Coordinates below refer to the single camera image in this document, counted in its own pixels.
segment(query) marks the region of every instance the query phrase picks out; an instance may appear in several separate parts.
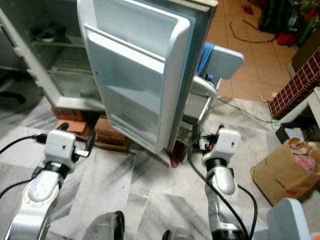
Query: wire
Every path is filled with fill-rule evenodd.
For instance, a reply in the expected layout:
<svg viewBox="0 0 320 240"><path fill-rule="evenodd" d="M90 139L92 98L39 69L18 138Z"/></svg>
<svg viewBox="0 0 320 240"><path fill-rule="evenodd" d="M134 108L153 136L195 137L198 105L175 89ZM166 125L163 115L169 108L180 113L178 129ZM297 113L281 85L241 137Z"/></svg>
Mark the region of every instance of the wire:
<svg viewBox="0 0 320 240"><path fill-rule="evenodd" d="M193 140L193 142L191 143L191 145L189 146L188 152L187 152L187 158L188 158L188 162L191 166L191 168L195 171L195 173L209 186L209 188L212 189L212 191L221 199L221 201L230 209L230 211L233 213L233 215L235 216L235 218L237 219L237 221L239 222L242 231L244 232L244 236L245 239L249 240L249 235L248 235L248 231L244 225L244 223L242 222L241 218L239 217L239 215L237 214L237 212L234 210L234 208L230 205L230 203L225 200L225 198L220 194L220 192L218 192L218 190L211 184L211 182L209 182L205 176L203 176L199 170L196 168L196 166L193 164L192 159L191 159L191 153L193 150L193 146L194 144L199 141L200 139L204 139L204 136L200 136L197 137L195 140Z"/></svg>
<svg viewBox="0 0 320 240"><path fill-rule="evenodd" d="M20 141L22 141L22 140L26 140L26 139L36 139L36 135L21 137L21 138L15 140L15 141L9 143L7 146L5 146L4 148L2 148L2 149L0 150L0 154L2 154L5 150L7 150L8 148L10 148L12 145L14 145L14 144L16 144L16 143L18 143L18 142L20 142Z"/></svg>
<svg viewBox="0 0 320 240"><path fill-rule="evenodd" d="M271 119L271 121L263 120L263 119L255 116L255 115L253 115L252 113L250 113L250 112L248 112L248 111L246 111L246 110L241 109L240 107L237 107L237 106L235 106L235 105L232 105L232 104L228 103L227 101L222 100L222 99L219 98L219 97L217 97L216 99L218 99L219 101L221 101L221 102L223 102L223 103L225 103L225 104L227 104L227 105L229 105L229 106L231 106L231 107L233 107L233 108L235 108L235 109L238 109L239 111L242 111L242 112L250 115L251 117L253 117L253 118L255 118L255 119L257 119L257 120L259 120L259 121L261 121L261 122L264 122L264 123L267 123L267 124L273 124L273 123L274 123L274 122L272 121L272 119Z"/></svg>
<svg viewBox="0 0 320 240"><path fill-rule="evenodd" d="M255 197L251 194L251 192L249 192L247 189L245 189L243 186L240 186L239 184L238 184L238 187L242 191L244 191L246 194L249 195L249 197L252 199L253 206L254 206L253 220L252 220L252 225L251 225L250 234L249 234L249 239L251 240L254 236L255 227L257 223L258 205L257 205L257 201L255 200Z"/></svg>
<svg viewBox="0 0 320 240"><path fill-rule="evenodd" d="M258 30L258 29L257 29L256 27L254 27L251 23L247 22L246 20L243 20L243 21L244 21L246 24L248 24L249 26L251 26L252 28ZM273 42L274 40L276 40L276 39L278 38L278 34L276 34L276 35L274 36L274 38L272 38L272 39L270 39L270 40L264 40L264 41L251 41L251 40L243 39L243 38L240 38L240 37L236 36L235 31L234 31L234 29L232 28L231 23L232 23L232 21L229 23L229 26L230 26L230 29L231 29L231 32L232 32L233 36L234 36L236 39L238 39L238 40L240 40L240 41L242 41L242 42L251 43L251 44L268 44L268 43L271 43L271 42Z"/></svg>
<svg viewBox="0 0 320 240"><path fill-rule="evenodd" d="M3 196L6 192L8 192L10 189L12 189L12 188L14 188L14 187L16 187L16 186L19 186L19 185L21 185L21 184L26 184L26 183L30 182L31 180L32 180L32 178L29 179L29 180L24 180L24 181L17 182L17 183L15 183L15 184L12 184L12 185L6 187L6 188L0 193L0 199L1 199L2 196Z"/></svg>

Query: orange floor tile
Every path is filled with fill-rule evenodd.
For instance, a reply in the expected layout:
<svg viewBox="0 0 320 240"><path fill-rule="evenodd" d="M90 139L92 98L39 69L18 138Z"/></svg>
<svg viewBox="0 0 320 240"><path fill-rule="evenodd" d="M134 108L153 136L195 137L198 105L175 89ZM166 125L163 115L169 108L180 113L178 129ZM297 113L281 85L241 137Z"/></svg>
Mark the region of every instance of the orange floor tile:
<svg viewBox="0 0 320 240"><path fill-rule="evenodd" d="M272 99L291 79L287 66L298 51L297 46L280 46L277 40L270 43L249 43L250 41L271 40L274 35L260 32L243 22L243 19L258 26L261 9L252 6L253 15L244 13L241 5L246 0L218 0L219 5L211 22L207 42L232 49L244 55L243 66L229 80L223 80L218 94L252 101Z"/></svg>

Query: blue cloth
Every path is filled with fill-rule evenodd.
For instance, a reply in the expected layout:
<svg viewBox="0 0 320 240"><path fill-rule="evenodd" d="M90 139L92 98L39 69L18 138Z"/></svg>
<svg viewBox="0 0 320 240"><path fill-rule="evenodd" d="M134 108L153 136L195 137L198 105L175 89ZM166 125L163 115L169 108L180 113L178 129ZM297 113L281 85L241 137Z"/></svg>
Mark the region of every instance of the blue cloth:
<svg viewBox="0 0 320 240"><path fill-rule="evenodd" d="M196 70L196 74L198 76L200 76L203 73L207 62L208 62L212 52L214 51L215 46L216 45L214 45L214 44L212 44L210 42L206 42L204 44L204 48L203 48L203 52L202 52L202 55L201 55L201 59L200 59L198 68ZM212 75L208 75L205 79L211 82L212 78L213 78Z"/></svg>

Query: brown paper bag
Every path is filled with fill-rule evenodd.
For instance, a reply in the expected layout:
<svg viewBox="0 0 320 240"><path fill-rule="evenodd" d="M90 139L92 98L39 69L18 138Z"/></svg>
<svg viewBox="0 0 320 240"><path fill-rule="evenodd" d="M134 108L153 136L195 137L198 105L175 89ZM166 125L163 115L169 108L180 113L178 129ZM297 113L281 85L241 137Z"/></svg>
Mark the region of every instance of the brown paper bag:
<svg viewBox="0 0 320 240"><path fill-rule="evenodd" d="M299 143L293 138L251 168L254 183L264 193L272 205L285 197L298 199L320 180L320 153L306 142ZM300 165L293 155L290 145L298 149L305 148L316 162L316 171L312 173Z"/></svg>

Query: floor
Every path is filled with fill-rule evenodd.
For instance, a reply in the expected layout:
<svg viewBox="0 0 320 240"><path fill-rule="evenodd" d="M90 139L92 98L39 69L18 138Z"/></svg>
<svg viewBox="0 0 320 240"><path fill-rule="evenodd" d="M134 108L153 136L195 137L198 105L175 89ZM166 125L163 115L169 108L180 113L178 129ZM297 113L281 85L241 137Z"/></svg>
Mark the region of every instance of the floor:
<svg viewBox="0 0 320 240"><path fill-rule="evenodd" d="M258 26L261 9L253 4L254 15L244 13L241 5L248 4L246 0L219 0L219 5L207 35L207 42L228 48L244 55L243 66L231 79L222 80L219 95L261 102L273 98L272 93L279 92L291 79L287 65L298 50L298 47L280 46L277 41L270 43L249 43L236 39L237 37L250 41L265 41L274 37L273 34L260 32L243 22L247 20Z"/></svg>
<svg viewBox="0 0 320 240"><path fill-rule="evenodd" d="M0 146L17 138L47 132L56 125L50 104L32 80L13 82L8 90L20 91L25 104L12 99L0 101ZM230 104L255 116L271 119L266 103L223 97ZM238 130L241 142L230 162L237 182L257 200L259 226L267 224L270 204L253 183L250 168L280 146L274 126L260 122L221 101L215 102L204 133L215 133L220 124ZM43 159L44 146L25 140L0 156L0 191L28 179ZM204 174L200 156L193 159ZM121 210L125 216L125 240L160 240L167 229L185 228L196 240L212 239L209 230L204 183L188 164L169 168L151 153L138 150L130 155L114 154L94 147L88 159L80 159L60 191L52 212L47 240L81 240L91 221ZM6 193L0 204L0 239L3 238L21 199L23 186ZM250 226L253 205L239 193L244 224ZM320 191L315 189L301 202L310 232L320 232Z"/></svg>

